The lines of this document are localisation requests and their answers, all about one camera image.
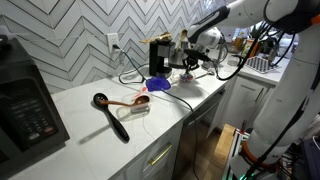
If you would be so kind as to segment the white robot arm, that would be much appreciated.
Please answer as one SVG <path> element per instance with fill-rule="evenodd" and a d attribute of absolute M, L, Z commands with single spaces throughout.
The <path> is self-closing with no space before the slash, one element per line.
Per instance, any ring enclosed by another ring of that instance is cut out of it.
<path fill-rule="evenodd" d="M 320 0 L 235 0 L 191 25 L 187 38 L 207 46 L 214 27 L 250 27 L 261 21 L 298 36 L 298 45 L 254 127 L 230 160 L 240 180 L 274 179 L 276 163 L 320 111 Z"/>

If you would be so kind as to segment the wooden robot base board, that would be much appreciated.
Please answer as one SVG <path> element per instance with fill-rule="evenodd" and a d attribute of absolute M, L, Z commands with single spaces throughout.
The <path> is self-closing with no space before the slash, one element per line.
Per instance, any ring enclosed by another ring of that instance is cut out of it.
<path fill-rule="evenodd" d="M 235 127 L 225 124 L 203 180 L 222 180 L 233 142 Z"/>

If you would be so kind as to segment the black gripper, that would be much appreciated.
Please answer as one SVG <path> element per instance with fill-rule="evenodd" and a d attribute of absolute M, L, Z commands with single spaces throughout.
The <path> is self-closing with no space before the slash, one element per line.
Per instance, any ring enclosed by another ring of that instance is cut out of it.
<path fill-rule="evenodd" d="M 183 60 L 183 64 L 186 66 L 186 74 L 190 74 L 195 69 L 196 66 L 194 65 L 197 65 L 199 60 L 204 62 L 210 61 L 210 58 L 207 55 L 193 49 L 185 49 L 184 53 L 187 55 Z"/>

